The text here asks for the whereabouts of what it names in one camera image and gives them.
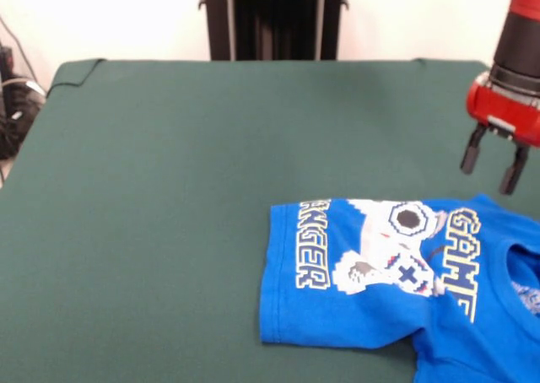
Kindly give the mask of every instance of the t-shirt hem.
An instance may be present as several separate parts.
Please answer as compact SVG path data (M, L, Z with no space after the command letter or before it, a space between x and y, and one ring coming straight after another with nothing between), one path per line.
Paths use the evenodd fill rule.
M270 235L267 261L262 275L259 323L261 341L280 343L279 336L279 274L284 258L286 206L274 206L270 210Z

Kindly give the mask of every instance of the green table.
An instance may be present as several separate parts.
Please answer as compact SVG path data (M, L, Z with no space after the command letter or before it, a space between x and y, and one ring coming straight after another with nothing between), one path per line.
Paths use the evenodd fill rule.
M459 171L475 62L62 66L0 192L0 381L410 382L409 342L261 345L272 204L469 198L538 216L532 154Z

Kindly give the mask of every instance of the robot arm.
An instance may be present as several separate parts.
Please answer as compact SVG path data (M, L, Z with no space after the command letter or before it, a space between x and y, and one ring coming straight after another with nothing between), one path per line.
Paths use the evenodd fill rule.
M478 124L469 139L462 171L473 172L486 132L506 138L516 145L516 155L499 191L511 194L529 148L540 147L540 0L511 0L494 64L472 84L467 111Z

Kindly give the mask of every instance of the blue t-shirt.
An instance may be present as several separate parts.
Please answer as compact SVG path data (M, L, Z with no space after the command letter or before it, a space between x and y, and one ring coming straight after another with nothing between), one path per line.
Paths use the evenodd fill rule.
M261 340L379 348L416 382L540 382L540 224L488 197L274 206Z

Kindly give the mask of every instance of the white wall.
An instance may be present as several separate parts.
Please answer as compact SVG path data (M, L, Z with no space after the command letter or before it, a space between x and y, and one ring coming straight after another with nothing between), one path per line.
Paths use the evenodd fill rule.
M2 0L0 14L19 36L48 86L65 61L208 60L198 0ZM339 59L433 57L491 62L509 0L348 0ZM0 38L9 43L0 28ZM28 73L17 59L18 71Z

